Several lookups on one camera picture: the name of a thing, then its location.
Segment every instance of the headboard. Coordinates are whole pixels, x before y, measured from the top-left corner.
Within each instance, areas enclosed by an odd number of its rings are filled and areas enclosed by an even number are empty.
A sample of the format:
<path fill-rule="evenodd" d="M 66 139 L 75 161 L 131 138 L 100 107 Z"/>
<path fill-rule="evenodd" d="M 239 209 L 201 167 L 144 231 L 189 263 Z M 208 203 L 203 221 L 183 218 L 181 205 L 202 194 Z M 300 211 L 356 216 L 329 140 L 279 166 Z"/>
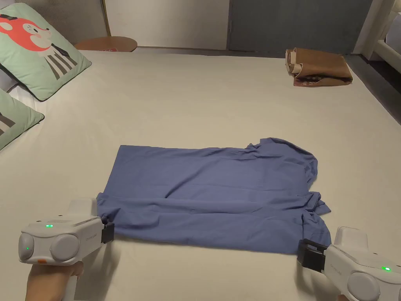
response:
<path fill-rule="evenodd" d="M 101 0 L 16 0 L 16 2 L 24 2 L 31 6 L 72 44 L 85 39 L 107 36 Z"/>

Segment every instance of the round wooden table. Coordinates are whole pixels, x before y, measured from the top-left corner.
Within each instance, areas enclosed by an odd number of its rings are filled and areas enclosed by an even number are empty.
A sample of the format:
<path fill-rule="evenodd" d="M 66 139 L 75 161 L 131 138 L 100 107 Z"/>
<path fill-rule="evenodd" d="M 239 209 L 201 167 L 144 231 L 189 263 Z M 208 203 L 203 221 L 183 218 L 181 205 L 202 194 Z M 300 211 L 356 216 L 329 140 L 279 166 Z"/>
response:
<path fill-rule="evenodd" d="M 133 52 L 138 43 L 126 37 L 101 37 L 89 39 L 78 44 L 75 48 L 78 50 L 98 50 L 98 51 L 117 51 L 117 52 Z"/>

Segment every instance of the fox pillow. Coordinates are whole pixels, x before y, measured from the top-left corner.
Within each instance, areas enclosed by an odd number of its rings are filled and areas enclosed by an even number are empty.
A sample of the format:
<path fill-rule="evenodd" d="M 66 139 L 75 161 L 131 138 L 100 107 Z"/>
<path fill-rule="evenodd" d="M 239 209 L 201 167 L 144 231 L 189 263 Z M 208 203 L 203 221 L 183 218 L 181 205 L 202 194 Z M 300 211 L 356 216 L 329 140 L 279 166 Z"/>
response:
<path fill-rule="evenodd" d="M 25 3 L 0 9 L 0 69 L 45 101 L 91 65 Z"/>

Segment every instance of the cartoon fox print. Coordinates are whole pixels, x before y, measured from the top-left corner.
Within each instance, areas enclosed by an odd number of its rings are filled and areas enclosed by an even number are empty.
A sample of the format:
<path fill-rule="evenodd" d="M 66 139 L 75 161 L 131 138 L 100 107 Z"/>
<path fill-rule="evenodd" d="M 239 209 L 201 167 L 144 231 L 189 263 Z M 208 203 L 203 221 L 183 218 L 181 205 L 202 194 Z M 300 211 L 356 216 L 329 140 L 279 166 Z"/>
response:
<path fill-rule="evenodd" d="M 9 128 L 11 128 L 15 124 L 14 121 L 8 119 L 6 116 L 3 116 L 0 112 L 0 136 L 4 134 Z"/>
<path fill-rule="evenodd" d="M 8 35 L 21 47 L 35 51 L 45 58 L 56 79 L 60 79 L 77 65 L 67 51 L 51 42 L 49 28 L 42 29 L 30 20 L 0 14 L 0 33 Z"/>

